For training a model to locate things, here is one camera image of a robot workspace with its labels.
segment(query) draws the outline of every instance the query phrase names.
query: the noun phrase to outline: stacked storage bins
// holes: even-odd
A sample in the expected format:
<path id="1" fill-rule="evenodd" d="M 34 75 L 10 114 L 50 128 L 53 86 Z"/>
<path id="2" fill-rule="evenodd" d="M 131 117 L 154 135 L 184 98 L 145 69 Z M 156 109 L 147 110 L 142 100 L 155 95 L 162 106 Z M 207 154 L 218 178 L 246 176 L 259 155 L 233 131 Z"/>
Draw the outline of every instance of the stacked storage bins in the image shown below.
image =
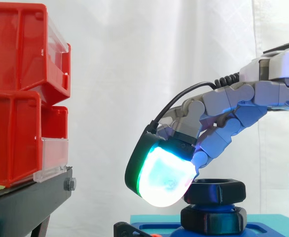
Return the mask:
<path id="1" fill-rule="evenodd" d="M 66 171 L 70 52 L 44 5 L 0 2 L 0 186 Z"/>

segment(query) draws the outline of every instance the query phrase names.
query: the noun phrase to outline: white backdrop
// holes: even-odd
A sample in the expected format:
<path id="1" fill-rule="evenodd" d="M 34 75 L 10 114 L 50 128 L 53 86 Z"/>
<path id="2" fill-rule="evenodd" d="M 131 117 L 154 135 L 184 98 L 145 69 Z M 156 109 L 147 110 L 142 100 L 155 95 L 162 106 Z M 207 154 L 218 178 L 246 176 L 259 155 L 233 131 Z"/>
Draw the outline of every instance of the white backdrop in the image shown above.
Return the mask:
<path id="1" fill-rule="evenodd" d="M 125 187 L 143 128 L 179 91 L 237 72 L 289 42 L 289 0 L 41 2 L 72 45 L 72 97 L 62 104 L 70 112 L 69 165 L 77 178 L 47 236 L 110 237 L 113 224 L 131 214 L 178 214 L 182 201 L 155 208 Z M 241 206 L 249 213 L 289 215 L 288 176 L 289 113 L 243 131 L 201 170 L 201 177 L 243 181 L 248 197 Z"/>

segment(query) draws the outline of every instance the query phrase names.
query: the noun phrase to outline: blue light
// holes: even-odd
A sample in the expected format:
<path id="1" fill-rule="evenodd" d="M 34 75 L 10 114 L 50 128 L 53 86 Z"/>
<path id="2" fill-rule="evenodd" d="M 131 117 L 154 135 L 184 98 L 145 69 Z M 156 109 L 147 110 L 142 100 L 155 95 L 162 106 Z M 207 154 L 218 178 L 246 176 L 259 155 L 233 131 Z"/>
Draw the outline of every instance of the blue light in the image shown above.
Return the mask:
<path id="1" fill-rule="evenodd" d="M 151 205 L 177 202 L 196 176 L 195 166 L 161 147 L 150 151 L 138 178 L 138 193 Z"/>

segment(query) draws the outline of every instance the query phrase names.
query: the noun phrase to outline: robotic hand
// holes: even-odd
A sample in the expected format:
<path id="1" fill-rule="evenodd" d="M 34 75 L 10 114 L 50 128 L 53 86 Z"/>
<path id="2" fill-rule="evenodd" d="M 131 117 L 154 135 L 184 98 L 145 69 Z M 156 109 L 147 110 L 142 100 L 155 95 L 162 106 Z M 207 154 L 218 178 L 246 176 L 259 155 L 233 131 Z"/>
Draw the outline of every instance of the robotic hand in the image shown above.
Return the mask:
<path id="1" fill-rule="evenodd" d="M 213 90 L 171 108 L 202 85 Z M 126 185 L 155 206 L 171 205 L 232 136 L 268 111 L 283 110 L 289 110 L 289 44 L 265 52 L 237 74 L 177 95 L 142 134 L 126 168 Z"/>

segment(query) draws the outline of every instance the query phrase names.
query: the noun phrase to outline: metal bolt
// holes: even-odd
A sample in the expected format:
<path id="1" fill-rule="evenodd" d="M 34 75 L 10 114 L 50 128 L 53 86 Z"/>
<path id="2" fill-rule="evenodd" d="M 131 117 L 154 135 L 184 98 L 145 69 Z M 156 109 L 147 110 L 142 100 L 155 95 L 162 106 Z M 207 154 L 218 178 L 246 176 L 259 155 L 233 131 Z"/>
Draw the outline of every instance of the metal bolt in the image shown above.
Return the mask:
<path id="1" fill-rule="evenodd" d="M 120 234 L 120 237 L 128 237 L 128 233 L 124 231 L 123 233 Z"/>
<path id="2" fill-rule="evenodd" d="M 65 189 L 67 191 L 74 191 L 76 188 L 76 178 L 67 178 L 65 180 Z"/>

